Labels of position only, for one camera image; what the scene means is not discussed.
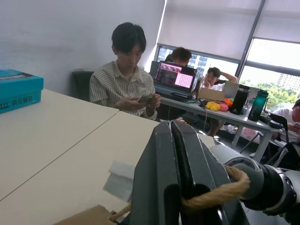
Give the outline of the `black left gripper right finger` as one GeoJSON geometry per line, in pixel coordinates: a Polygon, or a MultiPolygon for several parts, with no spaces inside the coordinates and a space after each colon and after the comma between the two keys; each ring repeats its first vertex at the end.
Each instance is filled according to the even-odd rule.
{"type": "Polygon", "coordinates": [[[245,172],[222,165],[190,126],[172,122],[183,225],[247,225],[239,198],[249,189],[245,172]]]}

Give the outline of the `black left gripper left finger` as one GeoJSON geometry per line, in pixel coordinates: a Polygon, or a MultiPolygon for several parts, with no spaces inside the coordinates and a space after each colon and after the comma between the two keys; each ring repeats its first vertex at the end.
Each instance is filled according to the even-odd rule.
{"type": "Polygon", "coordinates": [[[135,167],[130,224],[177,225],[179,181],[170,126],[154,127],[135,167]]]}

